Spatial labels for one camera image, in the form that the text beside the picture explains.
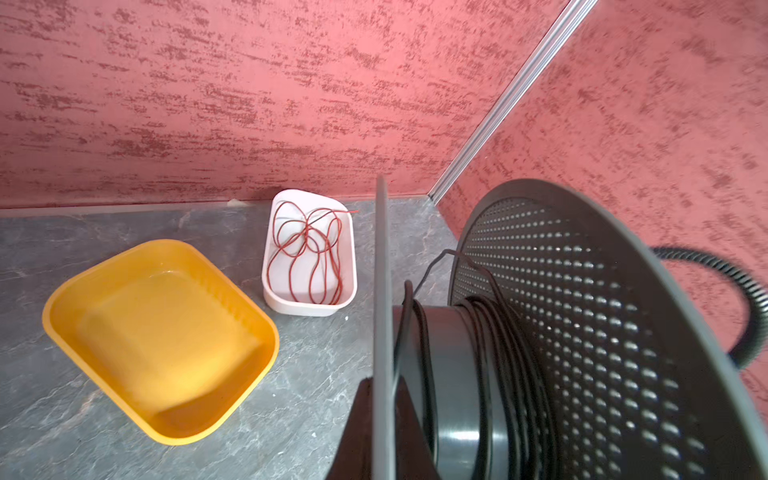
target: red textured wallpaper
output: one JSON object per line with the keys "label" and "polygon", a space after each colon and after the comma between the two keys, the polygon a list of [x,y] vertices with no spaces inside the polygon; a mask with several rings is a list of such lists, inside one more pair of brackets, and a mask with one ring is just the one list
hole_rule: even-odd
{"label": "red textured wallpaper", "polygon": [[[536,177],[602,203],[648,244],[699,247],[768,282],[768,3],[600,0],[439,204],[458,234],[492,187]],[[727,349],[745,312],[670,266]],[[768,420],[768,353],[744,374]]]}
{"label": "red textured wallpaper", "polygon": [[6,0],[0,207],[425,194],[565,0]]}

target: marble surface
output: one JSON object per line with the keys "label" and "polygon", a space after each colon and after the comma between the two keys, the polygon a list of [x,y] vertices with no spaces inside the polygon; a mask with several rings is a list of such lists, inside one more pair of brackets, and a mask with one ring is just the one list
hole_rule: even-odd
{"label": "marble surface", "polygon": [[[358,382],[371,374],[373,202],[348,207],[359,289],[319,319],[279,315],[261,287],[268,204],[0,219],[0,478],[324,478]],[[395,301],[402,282],[456,240],[430,200],[390,202]],[[45,335],[41,312],[66,279],[139,243],[194,245],[274,320],[272,370],[213,434],[168,447],[149,439]],[[419,299],[445,304],[450,261]]]}

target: red wire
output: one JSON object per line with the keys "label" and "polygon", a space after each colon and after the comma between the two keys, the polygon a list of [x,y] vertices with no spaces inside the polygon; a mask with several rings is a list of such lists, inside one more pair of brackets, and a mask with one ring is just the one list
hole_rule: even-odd
{"label": "red wire", "polygon": [[[283,224],[280,225],[280,228],[276,228],[276,222],[277,222],[277,214],[280,212],[280,209],[282,209],[285,205],[293,205],[302,216],[302,219],[298,220],[286,220],[283,222]],[[312,215],[316,214],[317,212],[325,211],[324,214],[320,215],[314,220],[310,220],[312,218]],[[272,280],[270,279],[270,271],[272,269],[272,263],[275,261],[275,259],[280,255],[281,253],[287,255],[288,257],[291,257],[292,260],[290,262],[290,266],[288,267],[288,290],[290,291],[290,295],[293,298],[294,302],[298,302],[299,300],[296,298],[296,294],[293,292],[293,265],[296,263],[296,261],[307,251],[314,253],[317,255],[317,258],[315,260],[315,265],[312,268],[312,272],[310,273],[310,284],[309,284],[309,294],[310,294],[310,302],[316,304],[316,305],[323,305],[326,301],[326,298],[328,297],[328,265],[330,263],[331,266],[331,273],[336,278],[336,288],[333,291],[333,295],[330,298],[330,301],[327,303],[327,305],[336,305],[341,300],[342,292],[344,290],[344,284],[343,279],[341,275],[341,256],[339,254],[339,239],[341,238],[341,232],[343,228],[343,223],[339,216],[337,214],[356,214],[358,213],[358,210],[334,210],[328,207],[320,207],[316,208],[315,210],[310,211],[309,214],[305,214],[298,205],[296,205],[294,202],[291,201],[284,201],[280,205],[277,206],[275,209],[275,214],[272,218],[272,241],[277,247],[277,251],[274,255],[272,255],[272,258],[270,258],[270,262],[266,265],[266,284],[270,286],[270,289],[272,289]],[[328,229],[325,233],[323,233],[320,229],[314,227],[314,223],[318,220],[324,218],[326,215],[332,214],[333,218],[328,223]],[[289,224],[289,223],[301,223],[303,226],[301,227],[301,231],[292,233],[290,237],[287,238],[286,241],[280,242],[280,234],[283,232],[283,228]],[[331,242],[331,233],[333,230],[333,227],[336,226],[336,239]],[[324,247],[321,248],[320,244],[315,238],[312,238],[310,236],[311,233],[316,233],[320,236],[321,243],[324,244]],[[310,246],[310,241],[314,243],[314,249]],[[298,243],[298,250],[295,253],[291,253],[288,251],[288,247],[291,245],[294,245],[296,242]],[[317,267],[320,266],[320,259],[323,258],[324,268],[323,268],[323,298],[320,299],[320,301],[316,301],[314,296],[312,295],[312,281],[315,277],[315,272],[317,271]]]}

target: white plastic tray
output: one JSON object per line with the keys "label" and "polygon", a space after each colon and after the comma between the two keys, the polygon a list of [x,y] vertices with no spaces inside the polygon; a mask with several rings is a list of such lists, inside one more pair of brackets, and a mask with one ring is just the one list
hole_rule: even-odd
{"label": "white plastic tray", "polygon": [[[305,214],[318,207],[327,207],[334,210],[347,210],[344,205],[333,198],[323,197],[322,195],[311,194],[303,190],[283,190],[272,200],[272,211],[270,213],[270,225],[266,235],[266,246],[264,247],[264,265],[261,270],[261,281],[264,288],[264,299],[266,304],[272,307],[278,313],[287,315],[301,316],[328,316],[337,312],[355,298],[357,293],[357,269],[355,265],[355,237],[352,229],[352,215],[338,214],[342,222],[342,232],[339,238],[339,259],[341,261],[341,278],[343,289],[341,298],[336,305],[316,305],[310,301],[310,292],[308,290],[310,273],[315,266],[316,255],[307,253],[296,261],[293,265],[293,292],[299,302],[293,301],[288,288],[288,269],[291,259],[283,254],[277,256],[270,269],[270,283],[266,280],[266,269],[270,259],[277,251],[272,237],[273,223],[277,229],[280,228],[286,220],[298,220],[301,218],[299,212],[291,205],[286,205],[280,210],[280,216],[277,222],[273,222],[275,212],[278,206],[284,201],[294,202]],[[318,220],[313,226],[326,231],[330,224],[332,216],[328,215]],[[290,234],[298,231],[298,223],[289,224],[283,228],[281,237],[289,237]],[[327,289],[329,296],[336,289],[336,279],[332,275],[327,277]],[[312,295],[316,300],[323,296],[325,286],[323,285],[323,271],[318,269],[312,281]]]}

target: yellow tray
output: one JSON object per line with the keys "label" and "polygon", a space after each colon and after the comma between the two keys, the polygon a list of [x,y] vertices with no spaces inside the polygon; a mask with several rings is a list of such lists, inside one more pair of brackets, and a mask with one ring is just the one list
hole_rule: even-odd
{"label": "yellow tray", "polygon": [[217,429],[272,368],[272,320],[191,245],[154,240],[60,286],[45,332],[147,435]]}

